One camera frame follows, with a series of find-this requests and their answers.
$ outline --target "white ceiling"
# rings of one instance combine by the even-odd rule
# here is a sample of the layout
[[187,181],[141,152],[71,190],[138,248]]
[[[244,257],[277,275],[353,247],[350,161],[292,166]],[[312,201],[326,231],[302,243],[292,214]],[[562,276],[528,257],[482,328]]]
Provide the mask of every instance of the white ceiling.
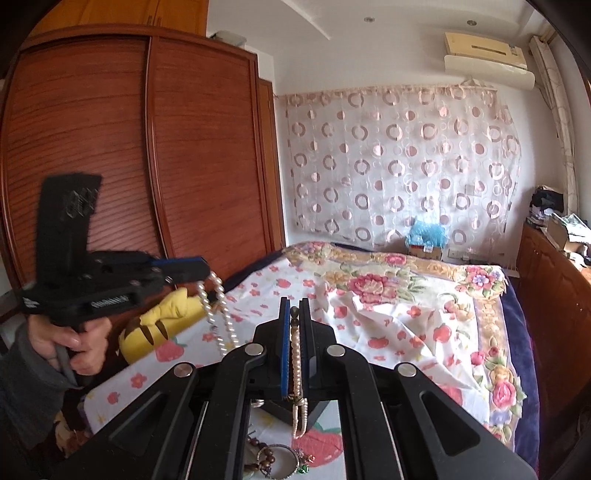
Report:
[[[365,17],[374,17],[372,24]],[[477,26],[467,25],[475,20]],[[521,44],[543,17],[525,0],[210,0],[208,33],[229,30],[271,55],[294,45],[338,41],[372,29],[439,28]]]

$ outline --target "wardrobe door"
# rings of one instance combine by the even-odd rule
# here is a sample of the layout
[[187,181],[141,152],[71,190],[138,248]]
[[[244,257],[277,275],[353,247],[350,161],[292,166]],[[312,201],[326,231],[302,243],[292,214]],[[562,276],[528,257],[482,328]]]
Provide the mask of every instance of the wardrobe door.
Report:
[[201,255],[227,277],[270,251],[254,56],[213,40],[153,38],[148,65],[148,145],[167,255]]
[[4,231],[21,284],[35,277],[37,203],[52,174],[103,176],[90,249],[160,255],[145,153],[147,48],[142,37],[76,37],[21,53],[0,136]]

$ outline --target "person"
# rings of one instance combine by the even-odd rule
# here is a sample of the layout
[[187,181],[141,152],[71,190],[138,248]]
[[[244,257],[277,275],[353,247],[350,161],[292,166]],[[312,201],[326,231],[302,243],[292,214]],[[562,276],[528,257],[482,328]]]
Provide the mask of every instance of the person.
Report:
[[70,359],[80,375],[97,374],[105,361],[111,322],[90,320],[84,331],[52,325],[31,315],[0,358],[0,478],[40,479],[41,468],[27,450],[42,442],[61,410],[64,393],[76,388],[61,373],[56,345],[78,352]]

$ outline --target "wooden cabinet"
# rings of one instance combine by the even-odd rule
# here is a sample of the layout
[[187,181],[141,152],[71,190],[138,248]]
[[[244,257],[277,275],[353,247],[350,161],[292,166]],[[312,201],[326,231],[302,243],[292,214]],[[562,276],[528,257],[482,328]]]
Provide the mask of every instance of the wooden cabinet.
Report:
[[0,239],[13,288],[35,279],[38,195],[57,173],[103,175],[90,249],[202,255],[222,278],[270,253],[256,56],[156,27],[74,28],[30,39],[7,83]]
[[205,35],[208,4],[209,0],[160,0],[154,25]]
[[31,35],[80,24],[88,0],[62,0],[33,28]]
[[75,25],[144,24],[206,34],[209,0],[61,0],[31,35]]
[[153,25],[158,0],[87,0],[79,25],[131,23]]
[[579,272],[529,226],[523,229],[517,269],[542,414],[553,418],[591,381],[591,269]]

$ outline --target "pearl necklace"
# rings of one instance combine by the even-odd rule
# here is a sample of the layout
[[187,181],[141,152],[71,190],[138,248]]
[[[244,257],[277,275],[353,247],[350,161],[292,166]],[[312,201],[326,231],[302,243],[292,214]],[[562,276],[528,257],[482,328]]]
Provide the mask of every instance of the pearl necklace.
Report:
[[[226,331],[230,340],[232,342],[232,346],[230,350],[233,350],[240,346],[240,340],[238,339],[238,335],[236,334],[236,330],[234,328],[234,324],[230,318],[228,304],[226,302],[226,294],[224,293],[223,286],[222,286],[222,279],[218,277],[213,270],[210,272],[208,279],[213,282],[213,288],[216,292],[217,300],[219,301],[220,305],[222,306],[222,316],[224,325],[226,326]],[[220,354],[222,358],[226,356],[228,353],[228,348],[224,339],[220,335],[219,328],[216,324],[216,319],[213,316],[212,306],[207,299],[207,292],[205,291],[205,286],[202,281],[197,282],[197,293],[199,294],[199,298],[201,299],[201,303],[203,305],[203,310],[205,310],[205,314],[207,315],[207,322],[209,324],[209,331],[213,334],[217,341],[217,347],[220,350]]]
[[[304,436],[308,428],[308,399],[304,398],[301,376],[300,325],[297,317],[291,319],[291,364],[293,366],[293,407],[291,436],[298,439]],[[301,431],[298,432],[301,408]]]

